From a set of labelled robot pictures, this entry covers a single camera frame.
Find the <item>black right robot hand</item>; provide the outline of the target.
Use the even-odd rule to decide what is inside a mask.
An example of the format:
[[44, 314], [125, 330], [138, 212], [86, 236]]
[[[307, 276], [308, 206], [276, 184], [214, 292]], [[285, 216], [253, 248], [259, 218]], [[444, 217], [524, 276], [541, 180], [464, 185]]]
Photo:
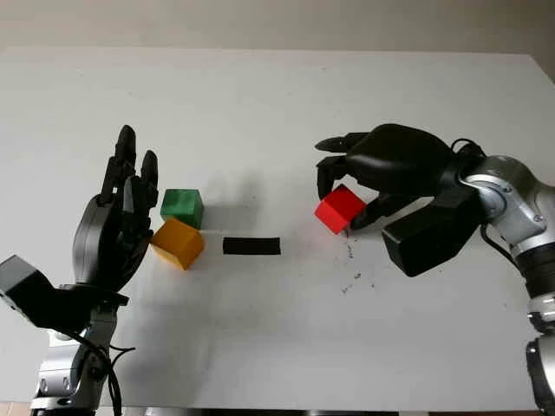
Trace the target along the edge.
[[436, 195], [441, 177], [454, 159], [454, 151], [433, 134], [393, 123], [328, 138], [315, 148], [330, 153], [317, 163], [320, 199], [346, 175], [378, 192], [350, 221], [353, 230], [389, 217], [418, 198]]

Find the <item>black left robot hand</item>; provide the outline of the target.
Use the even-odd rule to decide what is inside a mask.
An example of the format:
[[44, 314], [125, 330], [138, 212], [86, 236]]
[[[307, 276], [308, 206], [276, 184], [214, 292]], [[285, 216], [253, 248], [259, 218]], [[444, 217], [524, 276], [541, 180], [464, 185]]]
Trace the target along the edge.
[[153, 236], [150, 211], [159, 195], [158, 159], [148, 150], [140, 172], [135, 162], [135, 131], [125, 125], [108, 159], [101, 191], [89, 200], [75, 233], [77, 283], [118, 292], [146, 255]]

